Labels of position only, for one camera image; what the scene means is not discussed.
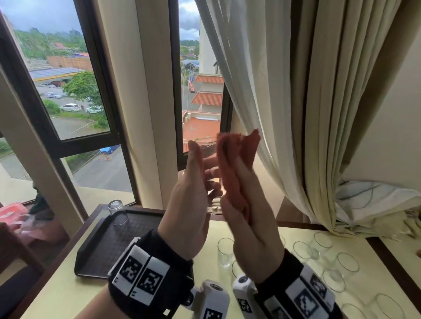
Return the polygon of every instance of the sky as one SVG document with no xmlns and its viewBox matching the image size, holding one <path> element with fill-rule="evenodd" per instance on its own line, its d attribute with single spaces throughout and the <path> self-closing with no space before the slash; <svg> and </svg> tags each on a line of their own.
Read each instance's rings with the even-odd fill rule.
<svg viewBox="0 0 421 319">
<path fill-rule="evenodd" d="M 42 33 L 82 31 L 73 0 L 0 0 L 14 29 Z M 199 12 L 194 0 L 179 0 L 180 40 L 199 40 Z"/>
</svg>

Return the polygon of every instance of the red cloth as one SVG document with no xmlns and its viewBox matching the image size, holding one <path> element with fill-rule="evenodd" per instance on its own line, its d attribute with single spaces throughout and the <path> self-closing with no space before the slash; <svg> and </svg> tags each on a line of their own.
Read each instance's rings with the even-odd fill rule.
<svg viewBox="0 0 421 319">
<path fill-rule="evenodd" d="M 234 133 L 218 134 L 216 141 L 216 156 L 226 195 L 231 205 L 242 212 L 248 222 L 250 222 L 250 205 L 242 191 L 234 165 L 237 156 L 240 156 L 246 167 L 252 170 L 259 141 L 258 130 L 254 130 L 248 136 Z"/>
</svg>

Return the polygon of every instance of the black tray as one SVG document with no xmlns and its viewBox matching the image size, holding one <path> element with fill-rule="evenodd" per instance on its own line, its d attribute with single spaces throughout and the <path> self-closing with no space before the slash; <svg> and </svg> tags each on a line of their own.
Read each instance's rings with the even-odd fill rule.
<svg viewBox="0 0 421 319">
<path fill-rule="evenodd" d="M 162 219 L 163 210 L 136 208 L 125 210 L 128 221 L 120 226 L 113 225 L 122 213 L 101 218 L 76 255 L 75 274 L 83 277 L 104 278 L 130 244 L 134 237 L 142 237 L 149 230 L 156 229 Z"/>
</svg>

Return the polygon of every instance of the car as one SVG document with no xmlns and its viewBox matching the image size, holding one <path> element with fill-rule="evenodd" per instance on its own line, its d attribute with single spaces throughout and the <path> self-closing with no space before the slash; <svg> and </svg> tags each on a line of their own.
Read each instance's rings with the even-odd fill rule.
<svg viewBox="0 0 421 319">
<path fill-rule="evenodd" d="M 86 108 L 86 113 L 92 113 L 92 114 L 98 114 L 99 112 L 102 112 L 104 109 L 100 106 L 90 106 Z"/>
<path fill-rule="evenodd" d="M 61 110 L 68 111 L 68 112 L 79 112 L 80 110 L 82 110 L 82 107 L 80 106 L 80 104 L 68 103 L 68 104 L 64 104 L 61 107 Z"/>
<path fill-rule="evenodd" d="M 53 92 L 47 92 L 45 94 L 46 97 L 48 98 L 62 98 L 63 94 L 57 94 L 57 93 L 53 93 Z"/>
<path fill-rule="evenodd" d="M 104 147 L 104 148 L 100 149 L 99 151 L 102 154 L 111 154 L 112 152 L 114 152 L 119 147 L 120 147 L 120 145 L 114 145 L 114 146 L 110 146 L 110 147 Z"/>
</svg>

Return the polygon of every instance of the white car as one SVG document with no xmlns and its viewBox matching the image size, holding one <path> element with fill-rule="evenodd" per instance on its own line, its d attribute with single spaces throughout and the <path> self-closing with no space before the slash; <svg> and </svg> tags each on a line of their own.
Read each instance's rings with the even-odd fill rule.
<svg viewBox="0 0 421 319">
<path fill-rule="evenodd" d="M 62 98 L 63 97 L 62 94 L 56 94 L 56 93 L 53 93 L 53 92 L 47 92 L 45 94 L 45 96 L 48 97 L 48 98 Z"/>
<path fill-rule="evenodd" d="M 79 112 L 80 110 L 82 110 L 82 107 L 80 106 L 80 104 L 68 103 L 68 104 L 64 104 L 61 107 L 61 110 L 68 111 L 68 112 Z"/>
<path fill-rule="evenodd" d="M 98 114 L 99 112 L 102 112 L 104 109 L 100 106 L 90 106 L 86 108 L 86 113 L 92 113 L 92 114 Z"/>
</svg>

